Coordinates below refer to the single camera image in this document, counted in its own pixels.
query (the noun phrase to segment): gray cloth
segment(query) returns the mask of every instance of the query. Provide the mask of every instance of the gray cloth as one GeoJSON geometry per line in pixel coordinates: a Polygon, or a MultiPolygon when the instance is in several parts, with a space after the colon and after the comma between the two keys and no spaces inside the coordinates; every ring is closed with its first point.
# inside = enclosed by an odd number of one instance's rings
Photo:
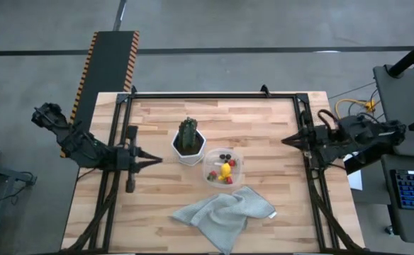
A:
{"type": "Polygon", "coordinates": [[[247,226],[247,217],[265,218],[275,208],[249,187],[229,194],[218,194],[193,205],[188,205],[172,215],[199,230],[221,252],[228,255],[238,235],[247,226]]]}

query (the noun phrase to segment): clear plastic container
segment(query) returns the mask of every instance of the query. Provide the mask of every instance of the clear plastic container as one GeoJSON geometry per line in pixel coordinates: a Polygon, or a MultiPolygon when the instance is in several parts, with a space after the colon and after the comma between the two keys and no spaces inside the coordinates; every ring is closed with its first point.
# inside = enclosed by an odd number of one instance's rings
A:
{"type": "Polygon", "coordinates": [[[216,187],[216,188],[232,188],[240,185],[242,182],[242,168],[243,168],[243,157],[238,154],[237,152],[234,152],[231,149],[212,149],[209,151],[203,160],[202,164],[202,172],[203,176],[202,178],[204,181],[207,181],[208,184],[216,187]],[[231,179],[232,184],[227,184],[225,180],[219,180],[218,177],[221,175],[221,166],[225,163],[224,159],[220,158],[220,155],[226,155],[229,154],[231,156],[231,159],[235,160],[235,166],[231,166],[231,179]],[[213,178],[212,181],[208,180],[209,174],[214,171],[216,172],[216,177],[213,178]]]}

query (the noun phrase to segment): concrete floor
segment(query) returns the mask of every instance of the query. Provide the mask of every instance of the concrete floor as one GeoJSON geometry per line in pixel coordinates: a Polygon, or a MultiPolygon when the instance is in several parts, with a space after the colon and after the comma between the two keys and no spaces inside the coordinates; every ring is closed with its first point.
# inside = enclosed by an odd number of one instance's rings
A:
{"type": "MultiPolygon", "coordinates": [[[[78,50],[111,30],[119,0],[0,0],[0,50],[78,50]]],[[[129,0],[121,30],[139,30],[140,48],[414,45],[414,0],[129,0]]],[[[327,91],[372,82],[372,67],[406,52],[138,56],[140,91],[327,91]]],[[[10,205],[0,254],[57,251],[77,166],[59,158],[48,131],[30,122],[33,106],[72,107],[85,57],[0,57],[0,163],[32,171],[37,184],[10,205]]],[[[335,97],[368,99],[375,86],[335,97]]],[[[347,106],[340,109],[344,115],[347,106]]],[[[383,232],[385,207],[356,204],[366,246],[414,254],[383,232]]]]}

